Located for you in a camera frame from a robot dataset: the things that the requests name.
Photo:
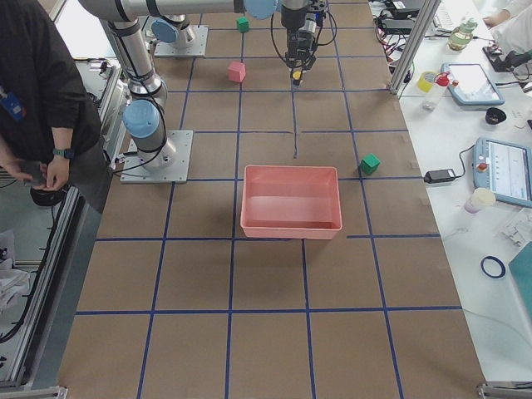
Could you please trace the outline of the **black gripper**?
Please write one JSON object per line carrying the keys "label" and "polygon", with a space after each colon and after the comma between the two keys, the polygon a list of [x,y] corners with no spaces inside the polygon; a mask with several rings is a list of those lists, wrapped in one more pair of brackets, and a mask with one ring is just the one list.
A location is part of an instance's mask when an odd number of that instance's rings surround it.
{"label": "black gripper", "polygon": [[284,27],[287,29],[287,51],[285,63],[290,79],[293,71],[303,67],[303,73],[310,71],[316,61],[315,52],[318,47],[316,38],[317,23],[314,18],[306,18],[302,26],[300,21],[285,18]]}

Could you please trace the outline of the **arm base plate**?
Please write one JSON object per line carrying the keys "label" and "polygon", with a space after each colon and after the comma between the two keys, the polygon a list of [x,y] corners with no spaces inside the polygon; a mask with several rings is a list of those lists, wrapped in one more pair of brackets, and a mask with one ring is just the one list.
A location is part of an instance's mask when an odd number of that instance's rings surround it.
{"label": "arm base plate", "polygon": [[126,157],[124,171],[120,172],[123,184],[184,184],[188,179],[190,155],[194,132],[192,130],[168,130],[167,140],[160,153],[138,151],[130,139],[128,151],[134,155]]}
{"label": "arm base plate", "polygon": [[207,47],[209,28],[205,25],[189,25],[184,29],[171,26],[162,20],[151,24],[157,44],[156,57],[203,57]]}

